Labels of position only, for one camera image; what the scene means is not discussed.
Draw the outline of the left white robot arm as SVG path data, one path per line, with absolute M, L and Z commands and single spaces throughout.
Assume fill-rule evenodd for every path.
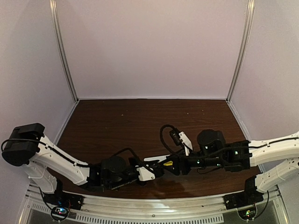
M 61 182 L 48 172 L 51 169 L 87 191 L 114 190 L 124 185 L 152 181 L 164 175 L 158 161 L 145 162 L 130 149 L 132 157 L 125 161 L 115 153 L 96 164 L 80 161 L 57 147 L 43 133 L 40 123 L 17 126 L 0 146 L 3 159 L 24 172 L 46 194 L 62 189 Z

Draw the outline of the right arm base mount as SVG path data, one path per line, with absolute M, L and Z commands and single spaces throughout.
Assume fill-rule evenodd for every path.
M 257 206 L 258 202 L 264 200 L 263 193 L 254 191 L 249 193 L 244 191 L 223 196 L 226 210 L 237 209 L 239 218 L 243 221 L 253 221 L 258 217 Z

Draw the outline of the yellow handled screwdriver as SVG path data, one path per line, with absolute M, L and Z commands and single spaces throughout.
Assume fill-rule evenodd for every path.
M 164 166 L 172 166 L 173 165 L 173 162 L 172 161 L 168 161 L 166 163 L 163 164 Z

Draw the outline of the white remote control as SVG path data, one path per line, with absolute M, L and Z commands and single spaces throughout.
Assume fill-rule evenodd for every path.
M 143 159 L 143 161 L 158 161 L 158 162 L 161 162 L 161 161 L 166 160 L 168 156 L 170 156 L 170 155 L 167 154 L 167 155 L 161 155 L 161 156 L 146 157 L 146 158 Z

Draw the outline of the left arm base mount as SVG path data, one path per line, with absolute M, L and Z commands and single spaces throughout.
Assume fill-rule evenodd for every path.
M 84 200 L 84 197 L 81 195 L 64 191 L 61 194 L 46 194 L 40 191 L 40 194 L 44 204 L 50 210 L 51 218 L 58 223 L 64 221 L 69 216 L 71 210 L 81 210 Z

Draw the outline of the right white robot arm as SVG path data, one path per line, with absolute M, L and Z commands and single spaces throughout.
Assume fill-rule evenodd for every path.
M 228 172 L 239 172 L 263 163 L 282 160 L 275 168 L 255 175 L 245 181 L 244 191 L 227 195 L 229 202 L 234 199 L 258 202 L 274 185 L 293 176 L 299 169 L 299 134 L 270 140 L 243 140 L 227 143 L 221 131 L 206 129 L 197 136 L 200 150 L 194 151 L 184 132 L 170 131 L 174 142 L 182 150 L 166 155 L 161 162 L 172 165 L 172 173 L 186 175 L 192 168 L 214 170 L 220 168 Z

